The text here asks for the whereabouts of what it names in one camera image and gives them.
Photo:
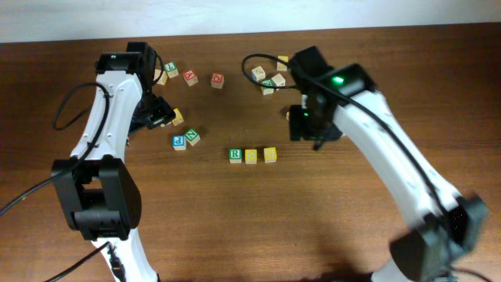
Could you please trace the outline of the yellow S letter block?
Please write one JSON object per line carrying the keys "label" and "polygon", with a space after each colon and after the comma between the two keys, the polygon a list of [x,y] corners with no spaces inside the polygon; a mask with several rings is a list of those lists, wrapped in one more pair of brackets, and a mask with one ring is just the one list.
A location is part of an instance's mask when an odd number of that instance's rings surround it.
{"label": "yellow S letter block", "polygon": [[247,165],[255,165],[258,162],[258,152],[256,149],[245,150],[245,163]]}
{"label": "yellow S letter block", "polygon": [[275,147],[266,147],[264,149],[265,163],[274,163],[277,161],[277,151]]}

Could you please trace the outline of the green R letter block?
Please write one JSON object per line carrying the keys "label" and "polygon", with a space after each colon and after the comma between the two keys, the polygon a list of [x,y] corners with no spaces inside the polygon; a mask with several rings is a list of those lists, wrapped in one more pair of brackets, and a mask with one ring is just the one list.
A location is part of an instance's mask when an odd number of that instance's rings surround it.
{"label": "green R letter block", "polygon": [[232,164],[241,163],[242,160],[243,160],[243,157],[242,157],[242,150],[241,149],[231,148],[229,150],[229,161]]}

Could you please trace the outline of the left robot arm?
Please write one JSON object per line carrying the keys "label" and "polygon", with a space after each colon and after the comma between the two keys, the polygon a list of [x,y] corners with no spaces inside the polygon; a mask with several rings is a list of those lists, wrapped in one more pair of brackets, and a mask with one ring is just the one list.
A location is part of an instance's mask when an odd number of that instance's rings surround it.
{"label": "left robot arm", "polygon": [[54,186],[68,226],[94,244],[116,281],[160,279],[139,238],[142,199],[124,164],[130,134],[175,118],[152,91],[159,59],[145,42],[102,54],[85,130],[70,158],[52,165],[52,174],[61,174]]}

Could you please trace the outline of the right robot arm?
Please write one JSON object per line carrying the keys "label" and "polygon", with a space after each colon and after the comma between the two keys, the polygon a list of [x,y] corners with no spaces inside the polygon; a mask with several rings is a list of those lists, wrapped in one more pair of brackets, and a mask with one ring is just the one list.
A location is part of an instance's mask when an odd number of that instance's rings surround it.
{"label": "right robot arm", "polygon": [[315,150],[348,137],[394,198],[408,233],[390,243],[390,261],[372,281],[453,281],[454,263],[472,252],[488,214],[477,195],[464,197],[422,155],[383,93],[358,64],[331,67],[315,47],[288,63],[300,105],[290,107],[290,139]]}

